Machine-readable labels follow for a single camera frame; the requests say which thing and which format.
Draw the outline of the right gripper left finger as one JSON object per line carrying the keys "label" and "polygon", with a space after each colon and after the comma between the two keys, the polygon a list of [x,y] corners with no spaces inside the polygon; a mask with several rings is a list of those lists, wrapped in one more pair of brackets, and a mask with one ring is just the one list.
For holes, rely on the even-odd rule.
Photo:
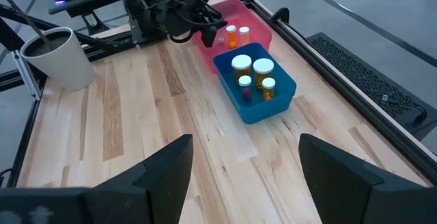
{"label": "right gripper left finger", "polygon": [[193,136],[184,134],[84,195],[84,224],[178,224],[191,180]]}

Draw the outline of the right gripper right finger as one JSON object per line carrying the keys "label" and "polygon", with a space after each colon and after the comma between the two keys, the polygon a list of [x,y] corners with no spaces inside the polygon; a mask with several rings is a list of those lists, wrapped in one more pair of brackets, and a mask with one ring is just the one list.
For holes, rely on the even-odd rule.
{"label": "right gripper right finger", "polygon": [[421,186],[307,133],[298,152],[323,224],[437,224],[437,186]]}

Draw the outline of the small orange pill bottle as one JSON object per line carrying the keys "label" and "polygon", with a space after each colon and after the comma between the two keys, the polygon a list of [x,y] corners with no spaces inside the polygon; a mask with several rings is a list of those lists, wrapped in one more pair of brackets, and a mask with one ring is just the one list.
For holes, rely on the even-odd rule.
{"label": "small orange pill bottle", "polygon": [[276,85],[276,81],[273,78],[267,77],[263,79],[262,89],[263,89],[263,97],[265,101],[270,100],[274,97],[275,85]]}
{"label": "small orange pill bottle", "polygon": [[237,47],[236,26],[229,25],[226,27],[228,42],[230,49]]}

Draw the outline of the pink pill bottle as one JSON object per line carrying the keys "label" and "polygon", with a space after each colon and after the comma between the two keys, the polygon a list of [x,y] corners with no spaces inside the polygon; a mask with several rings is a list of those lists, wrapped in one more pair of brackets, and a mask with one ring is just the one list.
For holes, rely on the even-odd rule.
{"label": "pink pill bottle", "polygon": [[239,28],[239,34],[241,45],[245,45],[250,42],[250,29],[248,27]]}

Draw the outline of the large orange pill bottle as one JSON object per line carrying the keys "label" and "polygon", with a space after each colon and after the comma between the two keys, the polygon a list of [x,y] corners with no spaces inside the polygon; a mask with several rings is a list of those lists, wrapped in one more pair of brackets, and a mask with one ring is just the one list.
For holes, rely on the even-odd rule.
{"label": "large orange pill bottle", "polygon": [[260,58],[253,63],[253,70],[255,72],[255,86],[258,89],[262,89],[262,81],[265,78],[272,76],[274,70],[274,62],[271,59]]}
{"label": "large orange pill bottle", "polygon": [[252,59],[248,55],[237,55],[231,61],[231,66],[234,69],[236,80],[241,76],[251,75]]}

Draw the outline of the purple bottle red pills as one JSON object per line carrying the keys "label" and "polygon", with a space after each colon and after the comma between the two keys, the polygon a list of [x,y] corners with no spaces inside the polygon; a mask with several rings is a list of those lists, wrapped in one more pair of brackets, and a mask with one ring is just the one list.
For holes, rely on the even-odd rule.
{"label": "purple bottle red pills", "polygon": [[251,77],[249,75],[242,75],[238,79],[238,84],[240,86],[243,99],[250,100],[251,99]]}

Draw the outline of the pink plastic bin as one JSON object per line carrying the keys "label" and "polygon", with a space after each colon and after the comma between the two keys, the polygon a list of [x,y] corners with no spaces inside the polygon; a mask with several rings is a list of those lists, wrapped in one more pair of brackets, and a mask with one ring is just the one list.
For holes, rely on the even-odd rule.
{"label": "pink plastic bin", "polygon": [[200,31],[193,36],[193,41],[198,46],[203,60],[212,74],[216,74],[213,58],[231,50],[228,39],[229,35],[226,30],[226,27],[229,25],[236,27],[234,38],[237,47],[242,46],[239,29],[241,27],[248,27],[248,43],[256,42],[261,44],[266,50],[269,49],[272,40],[271,31],[240,0],[226,0],[214,4],[212,7],[223,14],[228,24],[217,31],[214,43],[210,48],[205,47],[203,44]]}

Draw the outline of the blue plastic bin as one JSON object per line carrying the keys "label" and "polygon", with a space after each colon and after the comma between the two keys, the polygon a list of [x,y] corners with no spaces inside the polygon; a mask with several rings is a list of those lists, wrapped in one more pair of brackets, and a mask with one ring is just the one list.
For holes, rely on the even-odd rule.
{"label": "blue plastic bin", "polygon": [[[265,101],[262,91],[251,86],[251,99],[245,100],[242,88],[236,80],[232,59],[237,55],[248,55],[252,60],[267,58],[273,61],[272,77],[276,81],[274,97]],[[279,62],[259,43],[250,43],[235,48],[213,58],[213,64],[225,93],[235,107],[238,115],[246,124],[254,124],[270,116],[288,109],[297,84],[294,79],[279,65]]]}

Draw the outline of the black side desk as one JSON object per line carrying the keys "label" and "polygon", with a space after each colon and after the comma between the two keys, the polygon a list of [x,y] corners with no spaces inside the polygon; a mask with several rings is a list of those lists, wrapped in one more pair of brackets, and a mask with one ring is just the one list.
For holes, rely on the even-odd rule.
{"label": "black side desk", "polygon": [[122,0],[48,0],[51,16],[66,16],[78,23],[75,30],[94,35],[124,25],[128,16]]}

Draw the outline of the white plant pot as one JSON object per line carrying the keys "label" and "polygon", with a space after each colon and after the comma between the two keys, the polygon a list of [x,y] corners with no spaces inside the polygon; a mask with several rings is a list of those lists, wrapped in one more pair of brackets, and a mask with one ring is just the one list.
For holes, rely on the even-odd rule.
{"label": "white plant pot", "polygon": [[51,42],[35,36],[24,43],[20,55],[55,82],[70,91],[87,87],[95,79],[95,71],[74,31],[56,27],[43,35]]}

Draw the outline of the black aluminium table frame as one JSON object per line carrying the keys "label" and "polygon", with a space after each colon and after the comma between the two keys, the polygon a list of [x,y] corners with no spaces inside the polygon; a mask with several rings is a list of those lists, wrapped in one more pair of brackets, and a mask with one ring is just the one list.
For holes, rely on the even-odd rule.
{"label": "black aluminium table frame", "polygon": [[[396,128],[400,125],[393,120],[388,113],[380,108],[369,96],[363,93],[355,84],[353,84],[346,76],[344,76],[338,69],[332,66],[324,57],[322,57],[311,45],[299,35],[298,32],[284,20],[282,16],[285,12],[290,15],[287,8],[281,8],[274,14],[268,12],[263,8],[260,2],[256,0],[240,0],[249,10],[252,10],[273,29],[292,49],[294,49],[305,62],[307,62],[313,70],[315,70],[325,81],[328,86],[335,89],[344,100],[346,100],[352,107],[356,109],[388,142],[394,146],[406,160],[409,161],[416,169],[421,172],[432,184],[437,185],[437,159],[432,158],[433,153],[425,155],[426,148],[419,148],[419,142],[414,141],[414,137],[403,127]],[[25,19],[11,6],[0,3],[0,29],[10,30],[9,34],[14,46],[22,46],[24,41],[15,33],[4,21],[3,18],[18,22],[22,25],[28,25]],[[110,36],[105,36],[104,40],[113,40],[122,42],[119,49],[104,48],[97,46],[97,43],[92,40],[91,46],[85,46],[85,53],[89,57],[90,62],[98,61],[103,57],[108,57],[122,51],[132,49],[135,44],[132,40],[127,40],[132,36],[132,30],[129,29],[122,33],[111,33]],[[4,74],[0,74],[0,92],[24,85],[24,77],[19,75],[18,70],[11,70]],[[37,117],[38,109],[41,101],[34,101],[25,124],[25,129],[20,140],[20,145],[14,159],[14,164],[10,169],[10,177],[7,186],[15,187],[19,172],[23,167],[25,159],[25,152],[27,151],[31,130],[34,127]]]}

